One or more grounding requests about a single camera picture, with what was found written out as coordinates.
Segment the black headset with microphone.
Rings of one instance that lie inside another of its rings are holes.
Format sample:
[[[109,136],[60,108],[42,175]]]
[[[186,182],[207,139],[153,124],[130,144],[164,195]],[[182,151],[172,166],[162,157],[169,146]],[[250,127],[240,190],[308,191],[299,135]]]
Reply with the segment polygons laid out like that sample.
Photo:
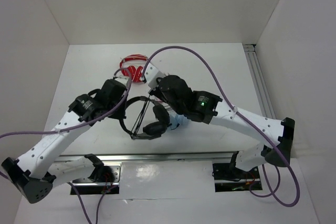
[[[167,108],[162,103],[150,97],[138,96],[127,101],[126,109],[137,102],[143,102],[143,107],[134,125],[131,129],[128,129],[124,119],[120,119],[121,128],[132,140],[153,140],[160,138],[170,126],[170,116]]]

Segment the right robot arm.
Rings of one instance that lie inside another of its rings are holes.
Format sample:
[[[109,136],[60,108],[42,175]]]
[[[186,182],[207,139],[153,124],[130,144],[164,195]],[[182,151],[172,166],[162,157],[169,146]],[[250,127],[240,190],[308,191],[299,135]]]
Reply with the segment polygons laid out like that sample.
[[[151,94],[168,103],[173,110],[193,122],[223,126],[259,141],[254,147],[233,154],[229,172],[242,177],[254,167],[268,163],[277,167],[290,164],[294,120],[275,120],[241,108],[231,108],[222,98],[206,92],[192,91],[178,76],[149,73],[144,75]]]

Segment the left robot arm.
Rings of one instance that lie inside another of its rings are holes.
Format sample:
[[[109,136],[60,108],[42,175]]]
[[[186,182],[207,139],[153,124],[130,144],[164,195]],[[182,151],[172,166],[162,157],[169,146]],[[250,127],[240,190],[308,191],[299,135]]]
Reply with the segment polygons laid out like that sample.
[[[35,146],[18,158],[8,157],[2,162],[4,176],[31,204],[73,180],[99,181],[111,169],[94,154],[61,164],[55,159],[96,122],[119,114],[130,88],[131,80],[120,76],[108,79],[101,89],[78,96],[51,131],[40,133],[43,138]]]

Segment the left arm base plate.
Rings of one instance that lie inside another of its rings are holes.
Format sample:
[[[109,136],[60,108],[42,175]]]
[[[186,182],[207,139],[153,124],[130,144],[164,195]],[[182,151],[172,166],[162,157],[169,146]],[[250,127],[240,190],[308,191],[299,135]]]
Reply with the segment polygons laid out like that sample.
[[[106,165],[110,167],[111,173],[105,172],[96,182],[88,178],[80,178],[71,182],[80,195],[101,195],[106,190],[109,190],[108,195],[119,194],[121,163],[107,162]]]

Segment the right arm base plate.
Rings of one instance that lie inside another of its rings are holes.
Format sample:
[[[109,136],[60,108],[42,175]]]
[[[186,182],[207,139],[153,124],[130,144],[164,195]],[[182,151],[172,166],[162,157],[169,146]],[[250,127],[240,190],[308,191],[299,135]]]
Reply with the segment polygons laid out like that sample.
[[[230,169],[229,163],[213,163],[212,176],[216,193],[249,191],[249,189],[262,190],[263,188],[257,167],[245,172]]]

